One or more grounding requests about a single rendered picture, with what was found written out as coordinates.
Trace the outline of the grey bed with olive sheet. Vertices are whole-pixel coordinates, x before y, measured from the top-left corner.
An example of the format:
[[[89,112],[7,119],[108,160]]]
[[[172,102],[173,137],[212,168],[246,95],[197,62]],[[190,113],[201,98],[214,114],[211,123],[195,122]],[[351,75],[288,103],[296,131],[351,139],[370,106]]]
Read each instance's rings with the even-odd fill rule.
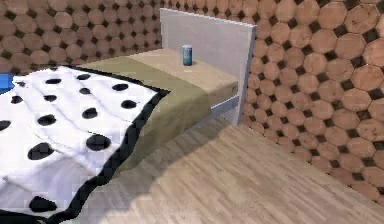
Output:
[[[83,65],[170,91],[118,172],[134,168],[163,144],[210,119],[223,116],[233,125],[241,120],[256,27],[167,8],[160,10],[160,23],[160,49]],[[183,65],[183,45],[192,46],[191,66]]]

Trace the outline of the blue can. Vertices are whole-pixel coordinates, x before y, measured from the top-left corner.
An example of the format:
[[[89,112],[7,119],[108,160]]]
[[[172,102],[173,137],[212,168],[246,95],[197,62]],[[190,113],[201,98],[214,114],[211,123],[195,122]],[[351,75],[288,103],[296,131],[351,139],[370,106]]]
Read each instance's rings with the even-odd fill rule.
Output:
[[[184,66],[191,66],[193,63],[192,58],[192,46],[183,45],[182,46],[182,61]]]

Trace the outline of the white blanket with black spots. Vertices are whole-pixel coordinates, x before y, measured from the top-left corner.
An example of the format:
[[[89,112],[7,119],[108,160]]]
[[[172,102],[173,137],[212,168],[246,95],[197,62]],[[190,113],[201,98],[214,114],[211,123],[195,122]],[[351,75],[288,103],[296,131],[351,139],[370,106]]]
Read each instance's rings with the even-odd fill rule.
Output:
[[[166,91],[92,69],[13,76],[0,95],[0,224],[60,224],[132,154]]]

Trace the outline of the blue cloth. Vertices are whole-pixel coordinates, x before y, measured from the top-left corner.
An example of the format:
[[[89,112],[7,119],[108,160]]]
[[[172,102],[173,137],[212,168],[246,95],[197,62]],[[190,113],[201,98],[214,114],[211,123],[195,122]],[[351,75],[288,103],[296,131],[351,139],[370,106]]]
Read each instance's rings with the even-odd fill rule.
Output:
[[[0,73],[0,95],[14,88],[13,75]]]

